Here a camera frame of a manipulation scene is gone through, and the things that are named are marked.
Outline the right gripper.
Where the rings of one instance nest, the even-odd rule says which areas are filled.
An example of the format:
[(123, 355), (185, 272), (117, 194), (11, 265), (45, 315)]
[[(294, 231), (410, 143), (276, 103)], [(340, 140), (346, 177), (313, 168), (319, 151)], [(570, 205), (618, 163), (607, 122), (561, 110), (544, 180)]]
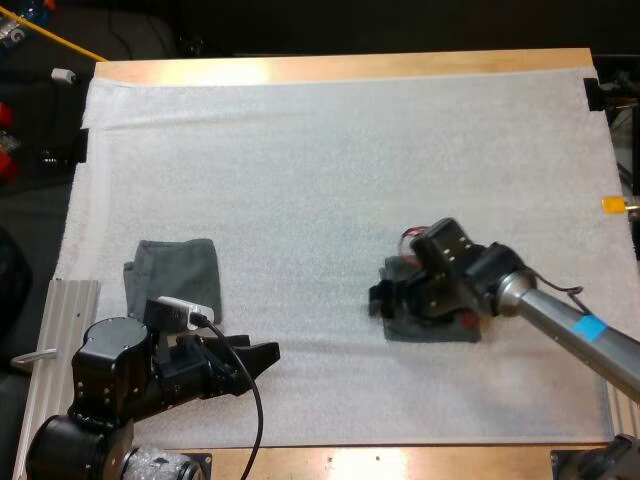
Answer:
[(475, 314), (462, 306), (454, 287), (442, 273), (413, 269), (399, 275), (397, 281), (382, 279), (368, 291), (371, 317), (395, 318), (405, 324), (444, 326), (460, 321), (475, 325)]

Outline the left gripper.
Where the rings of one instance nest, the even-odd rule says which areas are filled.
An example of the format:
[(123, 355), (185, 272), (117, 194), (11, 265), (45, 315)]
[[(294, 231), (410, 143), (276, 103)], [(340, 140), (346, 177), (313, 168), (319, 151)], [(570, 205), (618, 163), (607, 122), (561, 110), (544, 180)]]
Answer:
[(162, 334), (154, 357), (163, 401), (240, 396), (279, 360), (278, 342), (252, 345), (248, 335)]

